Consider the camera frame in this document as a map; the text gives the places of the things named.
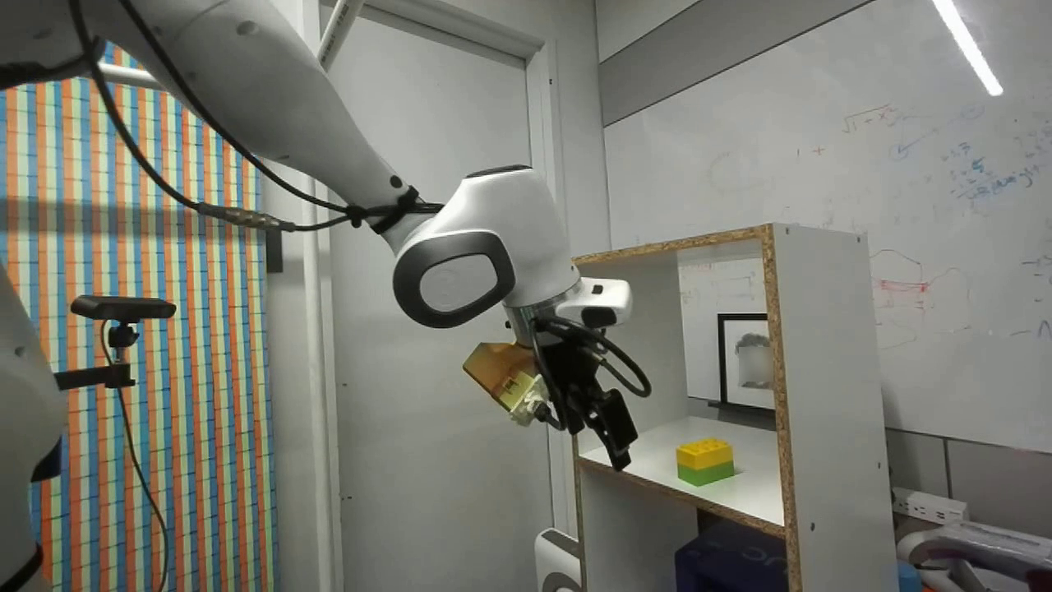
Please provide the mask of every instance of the portrait photo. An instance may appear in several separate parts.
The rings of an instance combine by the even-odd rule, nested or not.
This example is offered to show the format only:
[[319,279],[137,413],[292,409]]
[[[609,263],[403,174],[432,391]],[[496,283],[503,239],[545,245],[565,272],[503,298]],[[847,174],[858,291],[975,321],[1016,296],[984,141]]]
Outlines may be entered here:
[[739,409],[776,409],[770,389],[770,324],[761,311],[715,314],[719,401]]

